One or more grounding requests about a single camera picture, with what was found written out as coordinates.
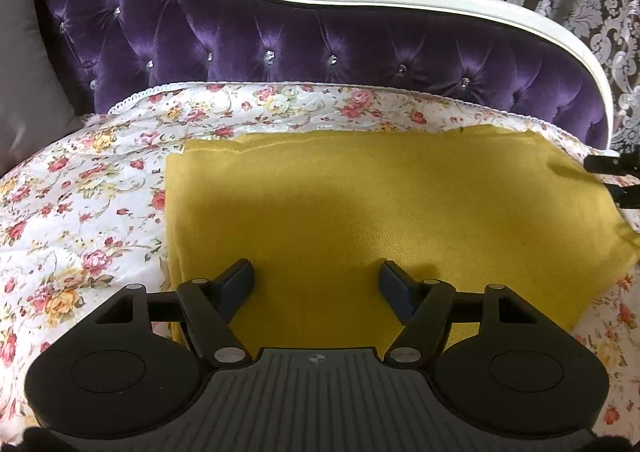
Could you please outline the mustard yellow knit sweater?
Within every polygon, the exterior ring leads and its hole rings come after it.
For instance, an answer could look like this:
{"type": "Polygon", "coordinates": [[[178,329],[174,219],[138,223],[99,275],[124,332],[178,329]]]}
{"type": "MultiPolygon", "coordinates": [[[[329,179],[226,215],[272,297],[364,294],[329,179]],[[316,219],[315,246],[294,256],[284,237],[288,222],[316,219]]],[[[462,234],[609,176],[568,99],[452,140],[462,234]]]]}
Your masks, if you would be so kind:
{"type": "Polygon", "coordinates": [[[262,347],[369,347],[399,333],[378,291],[395,261],[458,290],[506,285],[562,328],[639,258],[605,186],[534,132],[248,134],[166,160],[174,283],[245,258],[231,326],[262,347]]]}

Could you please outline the floral quilted bedspread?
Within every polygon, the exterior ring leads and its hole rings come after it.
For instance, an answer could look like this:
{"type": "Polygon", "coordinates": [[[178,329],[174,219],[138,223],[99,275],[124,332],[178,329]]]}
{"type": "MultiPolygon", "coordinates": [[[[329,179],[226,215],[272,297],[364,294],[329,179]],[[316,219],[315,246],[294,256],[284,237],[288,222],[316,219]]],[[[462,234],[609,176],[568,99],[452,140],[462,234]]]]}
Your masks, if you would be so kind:
{"type": "Polygon", "coordinates": [[[1,439],[35,425],[29,365],[117,287],[167,290],[164,170],[189,139],[334,130],[531,130],[574,158],[588,146],[532,114],[354,86],[157,86],[94,114],[1,180],[1,439]]]}

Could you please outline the grey square pillow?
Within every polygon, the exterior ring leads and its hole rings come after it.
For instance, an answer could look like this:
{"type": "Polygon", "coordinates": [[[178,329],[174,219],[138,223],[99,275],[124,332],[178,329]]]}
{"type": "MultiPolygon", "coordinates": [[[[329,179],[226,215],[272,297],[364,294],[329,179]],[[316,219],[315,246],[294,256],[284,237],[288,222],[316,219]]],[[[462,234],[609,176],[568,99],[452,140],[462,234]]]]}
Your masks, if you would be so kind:
{"type": "Polygon", "coordinates": [[[1,172],[80,129],[40,35],[34,0],[1,0],[1,172]]]}

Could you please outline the purple tufted velvet headboard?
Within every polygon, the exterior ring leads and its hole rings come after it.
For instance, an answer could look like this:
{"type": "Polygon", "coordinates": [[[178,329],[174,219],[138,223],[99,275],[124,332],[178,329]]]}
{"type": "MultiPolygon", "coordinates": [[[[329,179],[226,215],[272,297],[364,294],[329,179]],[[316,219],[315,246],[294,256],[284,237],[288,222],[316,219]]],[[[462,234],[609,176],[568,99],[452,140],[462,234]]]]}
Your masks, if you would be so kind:
{"type": "Polygon", "coordinates": [[[498,0],[36,1],[81,113],[173,82],[328,82],[439,94],[611,143],[596,57],[562,26],[498,0]]]}

